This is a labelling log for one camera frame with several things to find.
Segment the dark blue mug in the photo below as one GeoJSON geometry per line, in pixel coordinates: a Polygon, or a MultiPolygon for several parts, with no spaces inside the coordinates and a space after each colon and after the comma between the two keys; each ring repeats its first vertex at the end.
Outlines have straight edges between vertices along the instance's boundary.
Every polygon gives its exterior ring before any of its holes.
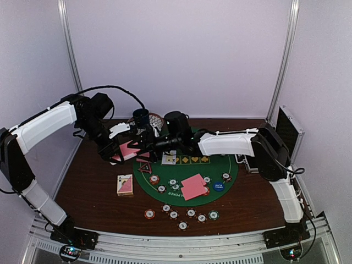
{"type": "Polygon", "coordinates": [[[150,123],[149,110],[146,108],[136,109],[133,111],[133,120],[139,129],[143,129],[150,123]]]}

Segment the scattered brown chip one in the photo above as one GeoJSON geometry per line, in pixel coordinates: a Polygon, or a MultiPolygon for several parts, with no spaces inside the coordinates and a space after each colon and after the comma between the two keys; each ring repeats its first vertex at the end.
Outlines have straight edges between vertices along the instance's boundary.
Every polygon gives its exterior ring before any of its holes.
{"type": "Polygon", "coordinates": [[[161,207],[161,211],[164,213],[170,213],[171,211],[171,206],[169,204],[164,204],[161,207]]]}

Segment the red poker chip stack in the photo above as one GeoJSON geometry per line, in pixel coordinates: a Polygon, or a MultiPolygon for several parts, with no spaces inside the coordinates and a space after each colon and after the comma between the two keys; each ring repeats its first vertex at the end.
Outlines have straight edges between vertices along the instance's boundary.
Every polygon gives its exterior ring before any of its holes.
{"type": "Polygon", "coordinates": [[[153,219],[155,217],[155,211],[152,210],[152,209],[147,209],[144,212],[144,216],[145,216],[146,219],[153,219]]]}

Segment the patterned ceramic saucer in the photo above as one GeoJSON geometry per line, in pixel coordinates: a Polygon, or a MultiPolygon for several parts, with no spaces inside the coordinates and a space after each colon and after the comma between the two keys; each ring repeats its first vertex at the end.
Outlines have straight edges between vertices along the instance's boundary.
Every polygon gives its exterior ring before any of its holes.
{"type": "MultiPolygon", "coordinates": [[[[158,114],[155,114],[155,113],[149,113],[149,119],[150,119],[150,124],[151,123],[161,123],[162,124],[162,128],[164,126],[164,119],[158,115],[158,114]]],[[[135,122],[133,120],[133,118],[130,118],[127,123],[129,123],[131,126],[136,126],[135,125],[135,122]]],[[[144,132],[146,129],[143,128],[143,129],[139,129],[137,128],[137,135],[141,134],[142,132],[144,132]]]]}

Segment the triangular black red dealer button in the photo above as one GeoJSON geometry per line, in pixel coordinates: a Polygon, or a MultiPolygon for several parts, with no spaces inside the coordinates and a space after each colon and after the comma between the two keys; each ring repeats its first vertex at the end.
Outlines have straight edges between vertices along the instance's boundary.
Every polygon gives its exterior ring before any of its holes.
{"type": "Polygon", "coordinates": [[[140,168],[138,169],[141,173],[149,173],[152,174],[152,167],[150,162],[143,163],[140,168]]]}

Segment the red chips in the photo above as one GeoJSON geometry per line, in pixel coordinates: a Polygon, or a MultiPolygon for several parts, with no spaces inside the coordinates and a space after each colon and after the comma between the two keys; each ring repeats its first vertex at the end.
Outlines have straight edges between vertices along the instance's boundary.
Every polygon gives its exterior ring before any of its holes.
{"type": "Polygon", "coordinates": [[[209,189],[209,187],[205,187],[205,192],[203,193],[203,195],[204,196],[207,196],[207,195],[209,195],[209,193],[210,193],[210,189],[209,189]]]}
{"type": "Polygon", "coordinates": [[[153,174],[153,175],[150,176],[149,182],[152,185],[157,185],[160,182],[160,178],[159,178],[158,175],[153,174]]]}

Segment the left aluminium frame post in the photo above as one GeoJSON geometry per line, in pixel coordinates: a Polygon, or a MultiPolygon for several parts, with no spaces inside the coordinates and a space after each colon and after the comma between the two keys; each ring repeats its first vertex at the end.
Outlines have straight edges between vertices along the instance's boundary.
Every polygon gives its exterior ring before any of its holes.
{"type": "Polygon", "coordinates": [[[63,35],[64,35],[65,45],[66,45],[68,59],[69,59],[69,66],[73,76],[74,85],[77,92],[82,92],[84,88],[82,86],[78,64],[75,58],[72,35],[70,32],[70,26],[69,26],[67,2],[65,0],[58,0],[57,4],[58,4],[58,11],[59,11],[59,18],[63,29],[63,35]]]}

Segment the green chips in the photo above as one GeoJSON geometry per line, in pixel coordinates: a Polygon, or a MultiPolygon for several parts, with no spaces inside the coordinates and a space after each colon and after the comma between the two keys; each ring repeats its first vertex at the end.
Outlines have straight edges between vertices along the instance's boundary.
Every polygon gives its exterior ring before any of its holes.
{"type": "Polygon", "coordinates": [[[172,190],[177,191],[180,189],[179,182],[176,179],[170,179],[168,181],[169,186],[171,187],[172,190]]]}
{"type": "Polygon", "coordinates": [[[204,179],[204,182],[206,184],[211,184],[212,183],[212,178],[211,177],[204,177],[203,179],[204,179]]]}

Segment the pink playing card deck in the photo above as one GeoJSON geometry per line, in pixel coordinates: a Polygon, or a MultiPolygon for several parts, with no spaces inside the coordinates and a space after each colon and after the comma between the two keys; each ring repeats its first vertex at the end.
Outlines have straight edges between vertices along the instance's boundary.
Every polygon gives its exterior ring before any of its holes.
{"type": "Polygon", "coordinates": [[[112,159],[114,161],[122,161],[122,157],[123,159],[129,160],[131,158],[134,158],[135,156],[137,156],[137,153],[140,151],[140,149],[138,148],[131,148],[128,147],[128,143],[131,143],[131,141],[128,141],[124,144],[119,145],[120,151],[121,151],[121,155],[115,155],[112,157],[112,159]]]}

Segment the two of clubs card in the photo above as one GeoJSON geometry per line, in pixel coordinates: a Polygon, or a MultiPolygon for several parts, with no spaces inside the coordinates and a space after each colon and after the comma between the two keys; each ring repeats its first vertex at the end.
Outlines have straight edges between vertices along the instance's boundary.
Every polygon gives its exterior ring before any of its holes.
{"type": "Polygon", "coordinates": [[[177,151],[171,150],[166,151],[162,155],[162,165],[175,165],[176,164],[177,151]]]}

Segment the blue small blind button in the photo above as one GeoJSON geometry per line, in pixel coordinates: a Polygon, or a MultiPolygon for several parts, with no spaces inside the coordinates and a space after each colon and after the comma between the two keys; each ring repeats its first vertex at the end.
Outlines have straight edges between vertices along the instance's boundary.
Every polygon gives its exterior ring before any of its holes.
{"type": "Polygon", "coordinates": [[[225,183],[217,181],[213,184],[213,189],[216,192],[223,192],[225,190],[225,183]]]}

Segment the front aluminium rail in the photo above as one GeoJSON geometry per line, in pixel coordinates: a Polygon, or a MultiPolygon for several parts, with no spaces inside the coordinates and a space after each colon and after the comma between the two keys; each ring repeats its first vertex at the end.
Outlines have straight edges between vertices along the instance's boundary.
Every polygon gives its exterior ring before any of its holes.
{"type": "Polygon", "coordinates": [[[99,232],[96,247],[74,263],[290,263],[289,249],[300,249],[298,263],[340,263],[325,217],[307,223],[310,238],[269,248],[263,231],[210,236],[138,236],[99,232]]]}

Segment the brown chip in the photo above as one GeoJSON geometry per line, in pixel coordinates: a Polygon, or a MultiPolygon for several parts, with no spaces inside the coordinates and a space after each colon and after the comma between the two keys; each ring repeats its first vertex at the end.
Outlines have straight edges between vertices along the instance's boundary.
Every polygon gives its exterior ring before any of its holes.
{"type": "Polygon", "coordinates": [[[232,176],[229,173],[223,173],[222,174],[222,179],[224,182],[231,182],[232,181],[232,176]]]}
{"type": "Polygon", "coordinates": [[[157,187],[157,191],[158,191],[160,194],[165,193],[166,190],[167,190],[167,188],[166,188],[165,185],[159,185],[159,186],[157,187]]]}

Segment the green poker chip stack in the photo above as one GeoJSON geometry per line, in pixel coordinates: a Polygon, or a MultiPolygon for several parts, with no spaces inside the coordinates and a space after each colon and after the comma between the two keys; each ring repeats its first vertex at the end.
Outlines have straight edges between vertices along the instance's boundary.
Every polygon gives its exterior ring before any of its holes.
{"type": "Polygon", "coordinates": [[[211,210],[208,213],[208,217],[209,217],[209,219],[216,221],[217,219],[219,219],[219,212],[216,210],[211,210]]]}

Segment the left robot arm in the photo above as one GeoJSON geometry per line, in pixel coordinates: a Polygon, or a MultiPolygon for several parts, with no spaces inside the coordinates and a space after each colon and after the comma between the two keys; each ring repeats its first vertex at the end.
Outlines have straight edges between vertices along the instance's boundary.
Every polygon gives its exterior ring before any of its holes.
{"type": "Polygon", "coordinates": [[[113,156],[120,153],[119,141],[102,120],[113,108],[113,102],[103,93],[92,98],[69,95],[21,124],[1,129],[1,172],[13,193],[41,214],[67,244],[76,243],[79,232],[72,218],[38,183],[27,155],[52,134],[73,125],[97,145],[98,155],[103,160],[111,162],[113,156]]]}

